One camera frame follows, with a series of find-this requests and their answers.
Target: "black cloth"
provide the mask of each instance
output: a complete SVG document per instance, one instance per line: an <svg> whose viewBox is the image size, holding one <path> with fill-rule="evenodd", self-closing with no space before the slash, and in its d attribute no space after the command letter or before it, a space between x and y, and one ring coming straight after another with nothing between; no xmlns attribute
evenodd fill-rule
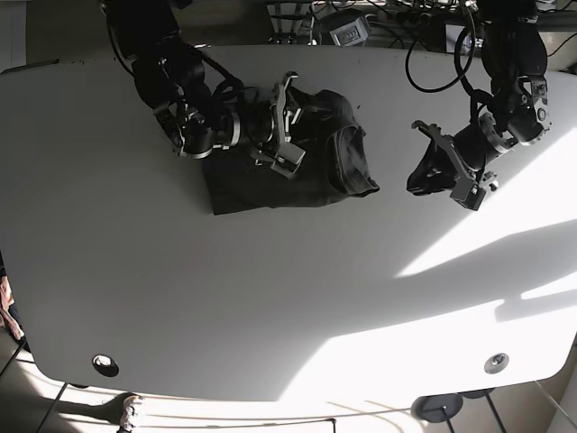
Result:
<svg viewBox="0 0 577 433"><path fill-rule="evenodd" d="M306 97L328 111L305 112L291 126L292 142L307 151L292 179L271 170L270 165L256 166L246 147L203 160L215 215L259 207L322 207L379 191L364 153L365 132L354 119L349 101L329 90Z"/></svg>

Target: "wall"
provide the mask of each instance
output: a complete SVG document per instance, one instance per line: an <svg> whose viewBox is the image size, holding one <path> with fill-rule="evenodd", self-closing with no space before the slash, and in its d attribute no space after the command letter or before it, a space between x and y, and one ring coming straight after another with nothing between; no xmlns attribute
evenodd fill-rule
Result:
<svg viewBox="0 0 577 433"><path fill-rule="evenodd" d="M26 2L0 1L0 72L26 63Z"/></svg>

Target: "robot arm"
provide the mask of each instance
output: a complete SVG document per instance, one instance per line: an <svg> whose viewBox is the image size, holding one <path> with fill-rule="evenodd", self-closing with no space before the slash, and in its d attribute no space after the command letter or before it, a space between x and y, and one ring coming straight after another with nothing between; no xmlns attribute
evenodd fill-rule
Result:
<svg viewBox="0 0 577 433"><path fill-rule="evenodd" d="M479 209L488 188L496 188L495 175L485 173L486 166L519 143L537 143L550 127L547 56L536 28L535 0L479 0L478 6L485 23L482 59L491 94L473 90L463 80L472 99L472 119L455 136L442 135L435 124L413 124L431 143L408 179L408 191L416 196L451 190L451 198L471 210ZM459 55L455 53L455 62ZM485 106L487 112L480 115Z"/></svg>
<svg viewBox="0 0 577 433"><path fill-rule="evenodd" d="M302 112L291 97L295 73L275 87L273 99L248 104L240 79L180 39L168 0L104 0L102 6L121 55L132 63L128 71L138 94L175 153L202 159L214 149L245 144L258 163L266 161L286 177L296 173L305 151L289 135ZM224 77L212 94L205 63Z"/></svg>

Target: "white table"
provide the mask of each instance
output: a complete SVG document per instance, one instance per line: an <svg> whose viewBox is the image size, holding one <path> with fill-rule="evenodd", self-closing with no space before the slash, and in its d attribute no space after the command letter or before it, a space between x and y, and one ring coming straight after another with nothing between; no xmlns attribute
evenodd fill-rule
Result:
<svg viewBox="0 0 577 433"><path fill-rule="evenodd" d="M199 163L173 157L116 62L0 77L0 245L44 373L207 399L402 407L561 368L577 328L574 77L550 74L554 129L491 167L504 187L474 214L405 191L428 145L411 123L455 134L468 98L414 91L404 52L210 52L247 85L294 69L305 91L348 97L382 191L212 216ZM452 64L426 54L412 67L433 86ZM487 88L481 65L470 75ZM498 353L508 367L486 374ZM120 374L99 375L95 354Z"/></svg>

